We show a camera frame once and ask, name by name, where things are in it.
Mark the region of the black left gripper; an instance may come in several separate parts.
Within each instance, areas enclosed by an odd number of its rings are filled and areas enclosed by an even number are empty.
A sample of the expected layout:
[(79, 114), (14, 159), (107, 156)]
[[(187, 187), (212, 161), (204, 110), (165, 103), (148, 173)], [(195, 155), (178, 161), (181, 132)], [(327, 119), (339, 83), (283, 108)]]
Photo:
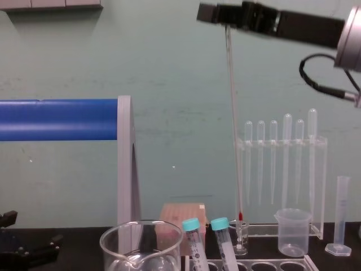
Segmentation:
[[(0, 227), (7, 228), (16, 223), (17, 212), (12, 210), (0, 215)], [(56, 235), (36, 248), (19, 247), (19, 240), (9, 231), (1, 229), (1, 267), (37, 267), (57, 260), (63, 244), (63, 236)]]

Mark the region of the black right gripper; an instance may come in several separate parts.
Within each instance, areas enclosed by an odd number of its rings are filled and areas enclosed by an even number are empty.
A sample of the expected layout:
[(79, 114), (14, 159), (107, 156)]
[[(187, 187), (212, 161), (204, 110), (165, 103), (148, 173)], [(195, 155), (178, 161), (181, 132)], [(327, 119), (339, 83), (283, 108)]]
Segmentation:
[(240, 5), (200, 3), (196, 20), (228, 25), (247, 34), (270, 37), (275, 35), (278, 38), (330, 49), (337, 48), (345, 25), (342, 19), (286, 10), (280, 12), (251, 1), (244, 1)]

